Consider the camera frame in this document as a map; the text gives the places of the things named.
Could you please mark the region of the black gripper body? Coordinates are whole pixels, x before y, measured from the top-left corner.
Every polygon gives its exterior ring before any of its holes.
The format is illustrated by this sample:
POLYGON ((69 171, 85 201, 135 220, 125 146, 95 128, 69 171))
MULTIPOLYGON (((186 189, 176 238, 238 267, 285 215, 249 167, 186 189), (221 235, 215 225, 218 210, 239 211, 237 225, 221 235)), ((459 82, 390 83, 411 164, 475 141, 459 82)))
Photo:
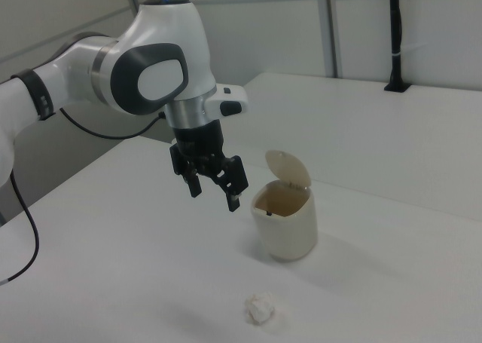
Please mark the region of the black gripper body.
POLYGON ((219 120, 214 120, 200 127, 174 128, 174 135, 180 153, 189 159, 201 159, 214 156, 224 158, 224 137, 219 120))

